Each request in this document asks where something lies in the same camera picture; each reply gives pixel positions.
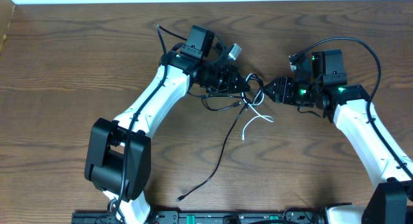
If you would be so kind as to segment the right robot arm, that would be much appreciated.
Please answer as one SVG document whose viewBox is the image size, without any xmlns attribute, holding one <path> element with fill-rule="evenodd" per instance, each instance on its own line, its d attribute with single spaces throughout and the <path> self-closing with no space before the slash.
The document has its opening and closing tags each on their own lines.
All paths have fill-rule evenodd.
<svg viewBox="0 0 413 224">
<path fill-rule="evenodd" d="M 366 207 L 331 205 L 311 223 L 412 223 L 412 160 L 381 122 L 371 96 L 349 85 L 340 50 L 290 57 L 294 77 L 280 76 L 264 87 L 275 103 L 316 107 L 342 131 L 363 163 L 374 193 Z"/>
</svg>

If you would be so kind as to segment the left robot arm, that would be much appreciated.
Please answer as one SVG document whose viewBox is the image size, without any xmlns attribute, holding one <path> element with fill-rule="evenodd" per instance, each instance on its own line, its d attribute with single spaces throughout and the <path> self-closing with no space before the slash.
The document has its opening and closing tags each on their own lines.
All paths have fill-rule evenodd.
<svg viewBox="0 0 413 224">
<path fill-rule="evenodd" d="M 174 104 L 198 84 L 208 97 L 249 91 L 234 61 L 241 53 L 214 32 L 194 25 L 171 50 L 144 92 L 113 120 L 92 126 L 85 179 L 108 198 L 108 216 L 120 223 L 144 223 L 150 214 L 144 189 L 151 172 L 151 139 Z"/>
</svg>

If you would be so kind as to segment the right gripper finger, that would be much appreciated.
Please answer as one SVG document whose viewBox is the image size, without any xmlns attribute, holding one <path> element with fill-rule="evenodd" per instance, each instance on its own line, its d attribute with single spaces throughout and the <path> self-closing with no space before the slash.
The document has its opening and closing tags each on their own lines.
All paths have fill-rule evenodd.
<svg viewBox="0 0 413 224">
<path fill-rule="evenodd" d="M 283 102 L 283 94 L 277 90 L 266 90 L 265 94 L 275 103 Z"/>
<path fill-rule="evenodd" d="M 273 79 L 269 84 L 264 86 L 264 92 L 279 92 L 280 89 L 283 89 L 283 78 L 277 77 Z"/>
</svg>

